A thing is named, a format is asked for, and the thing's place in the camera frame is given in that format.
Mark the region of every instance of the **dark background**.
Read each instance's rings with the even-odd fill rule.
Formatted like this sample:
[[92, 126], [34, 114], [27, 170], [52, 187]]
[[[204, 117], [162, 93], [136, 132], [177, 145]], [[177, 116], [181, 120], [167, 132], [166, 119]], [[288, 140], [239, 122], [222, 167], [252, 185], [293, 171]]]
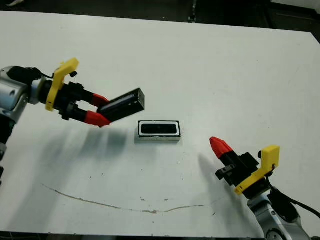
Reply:
[[[269, 0], [25, 0], [14, 7], [7, 7], [0, 0], [0, 11], [294, 30], [311, 32], [320, 42], [320, 15], [315, 10], [271, 3]], [[50, 234], [48, 236], [36, 233], [0, 232], [0, 240], [81, 240], [81, 238], [82, 236], [71, 235]], [[118, 237], [117, 239], [128, 238], [151, 239], [150, 237]]]

